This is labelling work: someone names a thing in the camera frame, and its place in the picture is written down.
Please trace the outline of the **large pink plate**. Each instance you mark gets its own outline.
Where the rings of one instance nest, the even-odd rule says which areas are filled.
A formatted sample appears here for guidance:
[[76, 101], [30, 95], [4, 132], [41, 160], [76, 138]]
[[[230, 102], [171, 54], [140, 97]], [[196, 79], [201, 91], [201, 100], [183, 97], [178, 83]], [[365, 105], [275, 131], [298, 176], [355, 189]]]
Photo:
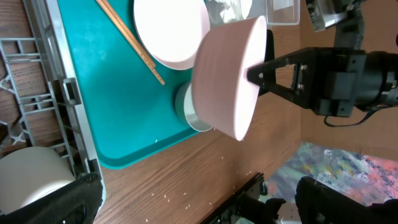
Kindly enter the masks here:
[[193, 67], [210, 30], [203, 0], [135, 0], [133, 14], [141, 42], [158, 62], [174, 70]]

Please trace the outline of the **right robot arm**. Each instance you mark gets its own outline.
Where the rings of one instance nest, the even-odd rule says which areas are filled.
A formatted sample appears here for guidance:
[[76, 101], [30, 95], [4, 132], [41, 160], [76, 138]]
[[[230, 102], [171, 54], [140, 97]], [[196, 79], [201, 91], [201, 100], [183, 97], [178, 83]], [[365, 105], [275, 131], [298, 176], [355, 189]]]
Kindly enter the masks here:
[[361, 50], [359, 31], [336, 30], [333, 47], [307, 47], [247, 71], [248, 80], [320, 116], [397, 106], [397, 54]]

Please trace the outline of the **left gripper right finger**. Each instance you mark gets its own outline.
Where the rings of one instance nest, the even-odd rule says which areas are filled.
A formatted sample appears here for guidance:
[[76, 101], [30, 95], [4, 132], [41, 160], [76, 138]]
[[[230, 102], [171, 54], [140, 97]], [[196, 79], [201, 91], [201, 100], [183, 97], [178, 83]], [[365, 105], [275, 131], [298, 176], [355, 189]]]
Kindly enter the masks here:
[[397, 224], [397, 200], [364, 206], [309, 177], [297, 185], [295, 203], [302, 224]]

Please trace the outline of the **teal plastic serving tray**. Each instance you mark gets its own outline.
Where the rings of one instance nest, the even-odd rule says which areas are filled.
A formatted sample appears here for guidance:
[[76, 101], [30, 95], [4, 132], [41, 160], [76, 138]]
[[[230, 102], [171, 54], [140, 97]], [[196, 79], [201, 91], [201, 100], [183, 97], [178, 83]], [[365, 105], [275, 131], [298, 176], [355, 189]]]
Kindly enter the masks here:
[[196, 135], [174, 108], [190, 70], [159, 64], [160, 84], [94, 0], [58, 5], [102, 166], [123, 169]]

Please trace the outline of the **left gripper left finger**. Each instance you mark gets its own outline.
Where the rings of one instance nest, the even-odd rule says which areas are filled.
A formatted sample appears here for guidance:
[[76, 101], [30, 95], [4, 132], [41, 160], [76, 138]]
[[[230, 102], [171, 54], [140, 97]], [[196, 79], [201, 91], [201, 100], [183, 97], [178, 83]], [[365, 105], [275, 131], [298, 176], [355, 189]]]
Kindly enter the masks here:
[[1, 215], [1, 223], [92, 224], [102, 196], [101, 177], [92, 172], [25, 207]]

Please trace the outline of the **pink bowl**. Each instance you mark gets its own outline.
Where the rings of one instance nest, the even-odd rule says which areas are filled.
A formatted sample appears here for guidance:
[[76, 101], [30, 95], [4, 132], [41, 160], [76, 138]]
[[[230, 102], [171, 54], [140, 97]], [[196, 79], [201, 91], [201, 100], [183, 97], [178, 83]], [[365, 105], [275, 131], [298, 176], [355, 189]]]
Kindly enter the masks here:
[[237, 141], [244, 139], [259, 87], [247, 79], [249, 68], [264, 62], [267, 22], [264, 16], [211, 29], [198, 48], [192, 98], [199, 120]]

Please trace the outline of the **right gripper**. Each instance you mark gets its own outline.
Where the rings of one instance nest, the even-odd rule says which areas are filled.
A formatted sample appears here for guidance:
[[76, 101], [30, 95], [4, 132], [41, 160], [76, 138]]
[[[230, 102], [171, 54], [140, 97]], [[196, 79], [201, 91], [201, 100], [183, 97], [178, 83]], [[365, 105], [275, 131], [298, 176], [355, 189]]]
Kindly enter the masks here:
[[367, 54], [346, 48], [304, 48], [275, 58], [274, 35], [267, 29], [264, 63], [248, 69], [247, 79], [317, 115], [349, 117]]

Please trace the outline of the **white paper cup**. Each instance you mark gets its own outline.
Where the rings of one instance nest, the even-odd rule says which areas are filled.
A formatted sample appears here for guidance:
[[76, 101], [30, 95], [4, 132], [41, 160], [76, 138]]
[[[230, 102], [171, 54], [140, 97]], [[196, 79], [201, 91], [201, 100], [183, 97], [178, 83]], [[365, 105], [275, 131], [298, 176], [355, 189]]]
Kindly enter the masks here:
[[75, 180], [53, 149], [27, 147], [1, 159], [1, 212], [11, 213]]

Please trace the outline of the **long wooden chopstick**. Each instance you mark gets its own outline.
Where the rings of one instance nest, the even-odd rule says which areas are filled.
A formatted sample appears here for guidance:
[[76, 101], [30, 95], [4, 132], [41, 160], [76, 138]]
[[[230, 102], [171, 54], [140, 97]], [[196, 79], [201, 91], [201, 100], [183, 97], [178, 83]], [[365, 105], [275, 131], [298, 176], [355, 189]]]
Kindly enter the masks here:
[[151, 71], [153, 76], [155, 76], [155, 78], [159, 81], [161, 85], [165, 85], [165, 81], [155, 69], [155, 62], [152, 60], [152, 58], [146, 52], [143, 46], [139, 43], [139, 41], [135, 38], [135, 36], [127, 27], [127, 25], [125, 25], [123, 20], [119, 17], [119, 15], [110, 5], [110, 3], [107, 0], [96, 0], [96, 3], [100, 6], [103, 12], [109, 17], [111, 22], [116, 26], [116, 28], [122, 34], [122, 36], [127, 40], [130, 46], [136, 52], [136, 54], [141, 58], [141, 60], [144, 62], [147, 68]]

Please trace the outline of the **clear plastic storage bin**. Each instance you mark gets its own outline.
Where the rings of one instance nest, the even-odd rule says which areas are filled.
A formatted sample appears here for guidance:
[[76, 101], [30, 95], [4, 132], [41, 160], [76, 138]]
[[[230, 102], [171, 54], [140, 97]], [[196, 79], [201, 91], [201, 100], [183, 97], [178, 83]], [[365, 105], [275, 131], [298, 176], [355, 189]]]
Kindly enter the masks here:
[[268, 26], [296, 26], [299, 0], [205, 0], [211, 28], [264, 16]]

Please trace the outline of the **white napkin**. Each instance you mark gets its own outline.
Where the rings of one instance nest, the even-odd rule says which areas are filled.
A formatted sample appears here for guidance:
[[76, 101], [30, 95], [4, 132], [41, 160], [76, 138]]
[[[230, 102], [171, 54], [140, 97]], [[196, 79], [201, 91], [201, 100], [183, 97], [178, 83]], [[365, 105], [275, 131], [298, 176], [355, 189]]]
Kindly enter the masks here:
[[210, 22], [224, 24], [248, 17], [252, 0], [205, 0]]

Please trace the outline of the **grey bowl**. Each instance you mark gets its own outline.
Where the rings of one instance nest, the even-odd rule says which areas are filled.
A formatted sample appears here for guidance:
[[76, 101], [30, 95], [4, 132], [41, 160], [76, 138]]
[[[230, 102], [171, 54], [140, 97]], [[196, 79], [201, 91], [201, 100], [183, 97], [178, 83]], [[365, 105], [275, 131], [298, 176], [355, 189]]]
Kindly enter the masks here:
[[178, 89], [174, 107], [178, 118], [195, 131], [206, 132], [213, 128], [209, 124], [200, 120], [197, 116], [193, 106], [192, 84], [190, 82], [184, 83]]

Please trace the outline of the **grey plastic dish rack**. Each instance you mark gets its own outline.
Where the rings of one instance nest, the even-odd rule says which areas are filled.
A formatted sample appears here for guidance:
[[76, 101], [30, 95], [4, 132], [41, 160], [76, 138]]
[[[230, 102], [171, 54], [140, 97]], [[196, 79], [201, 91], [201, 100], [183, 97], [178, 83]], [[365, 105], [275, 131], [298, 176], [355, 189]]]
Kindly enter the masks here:
[[57, 1], [1, 2], [1, 159], [27, 147], [56, 151], [75, 180], [106, 188]]

